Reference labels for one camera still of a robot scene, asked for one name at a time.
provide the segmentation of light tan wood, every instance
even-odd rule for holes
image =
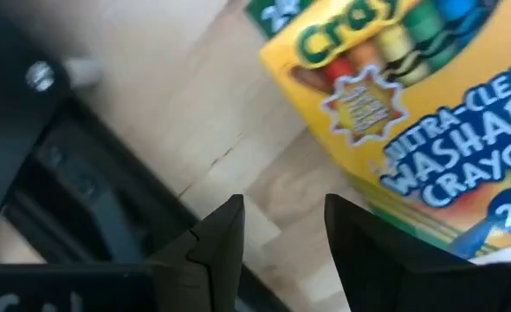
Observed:
[[[199,217],[245,195],[245,263],[293,311],[349,311],[323,199],[359,201],[258,60],[240,0],[4,0],[61,57],[93,56],[84,94]]]

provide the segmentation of crayon box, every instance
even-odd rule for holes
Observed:
[[[511,0],[319,0],[261,58],[376,215],[511,245]]]

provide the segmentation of wooden floor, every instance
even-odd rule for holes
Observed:
[[[293,311],[349,311],[323,199],[359,199],[259,62],[245,2],[5,2],[57,55],[104,62],[87,101],[199,217],[245,195],[245,263]]]

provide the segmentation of yellow box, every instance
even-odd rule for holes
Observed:
[[[511,0],[320,0],[261,58],[380,217],[511,245]]]

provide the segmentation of starburst label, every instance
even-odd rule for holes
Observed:
[[[384,81],[375,66],[357,77],[339,77],[334,94],[323,101],[333,117],[332,131],[345,134],[351,145],[386,139],[389,128],[407,115],[399,103],[401,90],[400,84]]]

